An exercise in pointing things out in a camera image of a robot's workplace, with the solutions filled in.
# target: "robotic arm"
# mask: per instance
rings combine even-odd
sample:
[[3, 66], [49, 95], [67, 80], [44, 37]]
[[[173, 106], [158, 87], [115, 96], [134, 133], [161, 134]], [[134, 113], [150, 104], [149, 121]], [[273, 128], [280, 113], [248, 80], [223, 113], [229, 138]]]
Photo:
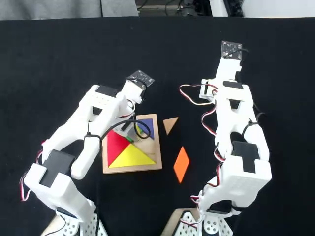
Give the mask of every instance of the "robotic arm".
[[[198, 224], [199, 236], [222, 235], [217, 226], [223, 218], [240, 214], [271, 179], [269, 149], [253, 111], [251, 92], [247, 85], [235, 80], [242, 68], [243, 51], [247, 52], [241, 44], [223, 41], [216, 77], [201, 82], [199, 97], [212, 102], [217, 112], [218, 127], [211, 133], [215, 136], [214, 154], [222, 163], [198, 196], [192, 196], [200, 215], [193, 225], [202, 223]], [[242, 138], [232, 140], [233, 132]]]
[[[144, 90], [153, 82], [139, 70], [127, 78], [120, 92], [93, 85], [69, 120], [42, 144], [43, 165], [31, 166], [24, 178], [26, 186], [49, 208], [79, 222], [90, 221], [95, 204], [77, 190], [72, 178], [84, 178], [99, 153], [100, 137], [110, 126], [132, 118], [135, 104], [142, 102]], [[131, 139], [136, 135], [132, 123], [121, 124], [114, 131]], [[84, 148], [77, 158], [61, 151], [76, 140], [84, 140]]]

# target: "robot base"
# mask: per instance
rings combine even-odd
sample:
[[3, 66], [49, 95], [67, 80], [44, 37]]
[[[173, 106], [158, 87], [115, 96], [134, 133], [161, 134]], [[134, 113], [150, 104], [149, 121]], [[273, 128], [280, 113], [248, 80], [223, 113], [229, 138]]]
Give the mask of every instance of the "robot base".
[[[198, 216], [193, 210], [183, 209], [182, 214], [176, 213], [172, 214], [169, 219], [167, 226], [165, 227], [162, 235], [163, 236], [232, 236], [233, 231], [227, 224], [224, 218], [215, 216], [206, 216], [206, 218], [200, 223], [196, 224], [195, 227], [182, 223], [180, 219], [188, 222], [195, 223]], [[175, 228], [171, 229], [171, 224], [177, 222]]]
[[[97, 214], [93, 214], [90, 222], [86, 223], [78, 222], [77, 219], [74, 219], [64, 214], [59, 215], [61, 215], [65, 219], [65, 226], [58, 232], [55, 232], [54, 234], [51, 234], [49, 236], [95, 236]], [[42, 236], [45, 236], [50, 232], [54, 232], [64, 225], [63, 220], [58, 221], [57, 224], [54, 221], [55, 220], [51, 222], [51, 224], [47, 227]], [[98, 236], [108, 236], [101, 221], [99, 221]]]

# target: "black tabletop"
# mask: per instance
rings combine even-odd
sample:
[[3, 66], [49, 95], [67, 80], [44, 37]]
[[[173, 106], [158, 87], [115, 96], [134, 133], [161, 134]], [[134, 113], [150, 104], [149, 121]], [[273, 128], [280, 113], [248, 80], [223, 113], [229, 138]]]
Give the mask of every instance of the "black tabletop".
[[[120, 88], [141, 69], [156, 80], [138, 114], [157, 114], [163, 169], [103, 175], [101, 219], [110, 236], [159, 235], [173, 210], [214, 176], [213, 137], [202, 128], [207, 107], [190, 104], [178, 86], [213, 78], [221, 41], [249, 49], [242, 81], [267, 116], [272, 180], [243, 213], [237, 235], [311, 235], [314, 191], [315, 19], [113, 18], [0, 22], [1, 235], [39, 235], [54, 212], [18, 182], [41, 141], [76, 109], [93, 84]], [[187, 91], [198, 95], [197, 89]], [[179, 117], [167, 136], [162, 120]], [[206, 122], [216, 127], [216, 116]], [[190, 164], [182, 184], [173, 165], [184, 146]], [[74, 181], [96, 200], [100, 166]]]

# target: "perforated metal bracket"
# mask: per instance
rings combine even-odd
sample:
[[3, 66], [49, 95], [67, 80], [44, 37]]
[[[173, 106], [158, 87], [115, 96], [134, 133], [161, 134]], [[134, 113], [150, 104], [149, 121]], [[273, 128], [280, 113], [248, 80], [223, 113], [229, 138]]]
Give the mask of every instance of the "perforated metal bracket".
[[[228, 55], [229, 53], [232, 53], [238, 49], [242, 48], [241, 43], [233, 43], [233, 42], [228, 42], [228, 41], [222, 41], [222, 46], [221, 46], [221, 57], [224, 57]], [[231, 54], [228, 58], [230, 59], [235, 59], [235, 60], [242, 60], [242, 52], [235, 52]]]
[[137, 70], [132, 75], [128, 76], [127, 79], [128, 80], [134, 79], [135, 80], [134, 83], [142, 89], [145, 89], [145, 86], [141, 82], [143, 82], [147, 87], [149, 87], [154, 82], [154, 79], [152, 79], [150, 76], [148, 76], [142, 70]]
[[[184, 211], [181, 219], [188, 223], [195, 223], [193, 215], [189, 211]], [[187, 224], [178, 222], [173, 236], [232, 236], [233, 231], [224, 218], [207, 215], [200, 225], [194, 228]]]
[[[51, 236], [95, 236], [97, 214], [93, 214], [91, 220], [85, 223], [62, 213], [59, 213], [59, 215], [65, 219], [65, 225]], [[98, 236], [108, 236], [101, 221], [98, 226]]]

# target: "red triangle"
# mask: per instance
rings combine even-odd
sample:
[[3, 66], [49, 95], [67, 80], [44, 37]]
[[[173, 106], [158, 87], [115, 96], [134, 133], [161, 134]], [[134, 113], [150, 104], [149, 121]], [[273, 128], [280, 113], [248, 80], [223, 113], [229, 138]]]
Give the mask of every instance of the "red triangle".
[[130, 142], [123, 136], [111, 130], [107, 135], [107, 165], [108, 167], [116, 160]]

